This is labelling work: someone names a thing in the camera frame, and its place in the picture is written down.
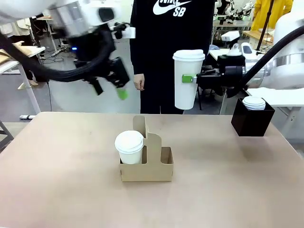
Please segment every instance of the person's hand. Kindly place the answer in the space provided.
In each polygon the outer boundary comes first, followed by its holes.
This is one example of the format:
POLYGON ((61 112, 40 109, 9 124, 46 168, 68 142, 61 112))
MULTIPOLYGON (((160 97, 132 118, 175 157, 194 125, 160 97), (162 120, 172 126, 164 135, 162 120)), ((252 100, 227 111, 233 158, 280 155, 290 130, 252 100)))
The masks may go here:
POLYGON ((143 91, 144 90, 144 75, 134 75, 134 85, 137 90, 143 91))

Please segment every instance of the black lid container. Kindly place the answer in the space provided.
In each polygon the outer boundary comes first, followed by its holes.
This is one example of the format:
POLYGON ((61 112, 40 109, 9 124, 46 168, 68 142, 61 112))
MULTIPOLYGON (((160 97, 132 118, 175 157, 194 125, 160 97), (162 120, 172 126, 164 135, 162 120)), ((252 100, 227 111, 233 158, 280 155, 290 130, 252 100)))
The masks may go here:
POLYGON ((239 136, 263 137, 275 110, 266 102, 265 110, 248 110, 238 99, 231 123, 239 136))

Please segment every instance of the stack of lids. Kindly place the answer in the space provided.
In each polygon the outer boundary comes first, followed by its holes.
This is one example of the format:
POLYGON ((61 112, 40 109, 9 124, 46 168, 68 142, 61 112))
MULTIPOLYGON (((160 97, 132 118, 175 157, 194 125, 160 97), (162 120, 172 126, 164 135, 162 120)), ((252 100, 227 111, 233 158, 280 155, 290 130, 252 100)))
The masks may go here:
POLYGON ((247 96, 243 99, 243 104, 248 110, 265 110, 266 102, 262 98, 247 96))

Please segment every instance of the person in yellow jacket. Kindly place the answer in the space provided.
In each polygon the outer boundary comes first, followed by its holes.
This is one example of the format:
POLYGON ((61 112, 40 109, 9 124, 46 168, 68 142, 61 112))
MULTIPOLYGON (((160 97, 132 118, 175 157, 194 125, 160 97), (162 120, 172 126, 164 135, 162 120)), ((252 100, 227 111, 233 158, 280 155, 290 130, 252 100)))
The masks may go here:
MULTIPOLYGON (((256 0, 254 20, 251 30, 259 30, 264 27, 267 13, 269 11, 271 0, 256 0)), ((272 7, 271 16, 269 19, 269 28, 274 29, 276 27, 276 22, 281 16, 289 13, 293 6, 293 0, 275 0, 272 7)))

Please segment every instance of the black sweatshirt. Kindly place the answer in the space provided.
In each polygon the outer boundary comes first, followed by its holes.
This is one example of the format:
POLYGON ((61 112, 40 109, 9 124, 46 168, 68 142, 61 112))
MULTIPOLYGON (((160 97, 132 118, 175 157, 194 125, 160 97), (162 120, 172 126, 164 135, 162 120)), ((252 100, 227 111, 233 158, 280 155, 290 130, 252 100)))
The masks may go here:
POLYGON ((207 55, 212 34, 214 0, 134 0, 130 40, 135 74, 174 70, 173 54, 203 49, 207 55))

